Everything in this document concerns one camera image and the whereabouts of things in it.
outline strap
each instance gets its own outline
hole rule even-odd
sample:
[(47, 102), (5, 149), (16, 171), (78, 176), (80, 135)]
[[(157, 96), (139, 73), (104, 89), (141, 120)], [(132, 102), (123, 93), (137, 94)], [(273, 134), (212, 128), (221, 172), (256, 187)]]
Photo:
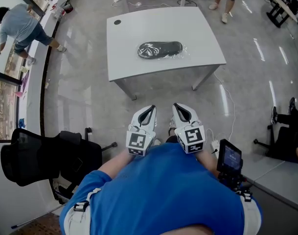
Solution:
[(67, 212), (64, 219), (66, 235), (90, 235), (90, 198), (99, 191), (101, 191), (100, 188), (95, 188), (92, 192), (88, 193), (85, 201), (76, 203), (75, 206)]
[(245, 227), (243, 235), (256, 235), (261, 227), (261, 213), (254, 199), (247, 201), (244, 196), (240, 196), (244, 212)]

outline black mesh chair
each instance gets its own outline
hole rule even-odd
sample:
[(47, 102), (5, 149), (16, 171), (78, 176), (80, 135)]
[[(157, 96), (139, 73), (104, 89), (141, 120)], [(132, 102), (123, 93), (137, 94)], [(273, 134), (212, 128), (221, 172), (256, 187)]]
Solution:
[(282, 159), (284, 160), (285, 154), (281, 154), (279, 147), (283, 147), (284, 143), (279, 143), (278, 140), (285, 140), (287, 136), (290, 135), (289, 128), (282, 126), (279, 129), (277, 142), (275, 142), (274, 138), (274, 129), (272, 125), (268, 125), (267, 129), (271, 131), (271, 140), (270, 144), (259, 142), (257, 139), (253, 140), (254, 144), (259, 144), (265, 148), (267, 148), (267, 151), (265, 152), (265, 156), (275, 158), (275, 159)]
[(88, 140), (91, 128), (85, 129), (85, 139), (80, 133), (62, 131), (56, 137), (47, 138), (24, 129), (16, 129), (11, 144), (1, 149), (1, 164), (7, 179), (19, 186), (33, 182), (63, 178), (71, 182), (65, 189), (59, 186), (59, 193), (71, 198), (72, 191), (83, 178), (102, 165), (102, 151), (117, 146), (101, 148)]

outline white device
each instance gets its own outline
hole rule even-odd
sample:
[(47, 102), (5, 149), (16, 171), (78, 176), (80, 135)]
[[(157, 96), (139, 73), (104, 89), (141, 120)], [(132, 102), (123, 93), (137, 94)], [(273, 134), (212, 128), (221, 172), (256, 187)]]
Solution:
[(155, 105), (146, 106), (134, 114), (126, 136), (126, 147), (130, 154), (145, 156), (156, 135), (156, 115)]
[(195, 110), (179, 103), (174, 103), (172, 108), (177, 127), (175, 134), (185, 153), (188, 154), (203, 150), (203, 143), (206, 141), (206, 136), (204, 127)]

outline glossy floor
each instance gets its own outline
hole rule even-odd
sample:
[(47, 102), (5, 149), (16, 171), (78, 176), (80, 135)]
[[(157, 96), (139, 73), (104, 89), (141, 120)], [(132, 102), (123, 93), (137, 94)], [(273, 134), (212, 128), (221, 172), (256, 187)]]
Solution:
[[(178, 6), (177, 0), (127, 1)], [(288, 21), (289, 30), (287, 24), (276, 28), (266, 16), (271, 10), (266, 0), (238, 0), (228, 24), (220, 21), (226, 0), (216, 11), (208, 10), (213, 0), (193, 1), (206, 17), (227, 61), (216, 75), (235, 103), (231, 142), (243, 153), (263, 153), (263, 148), (252, 141), (268, 139), (266, 127), (272, 105), (275, 103), (279, 112), (287, 113), (289, 99), (294, 96), (298, 108), (298, 26)], [(102, 146), (116, 141), (119, 145), (104, 153), (106, 160), (124, 148), (134, 112), (150, 104), (158, 109), (156, 133), (165, 141), (174, 102), (195, 109), (204, 127), (212, 129), (214, 136), (219, 134), (217, 138), (229, 136), (234, 121), (233, 103), (215, 76), (197, 91), (191, 90), (196, 72), (191, 69), (130, 78), (127, 83), (137, 94), (135, 101), (108, 81), (106, 19), (122, 13), (122, 7), (111, 6), (112, 2), (71, 0), (75, 10), (63, 18), (56, 34), (68, 50), (63, 54), (53, 51), (49, 61), (46, 136), (55, 136), (61, 130), (83, 134), (85, 127), (92, 127), (91, 141)], [(150, 9), (129, 6), (130, 11)], [(212, 139), (209, 131), (207, 137)]]

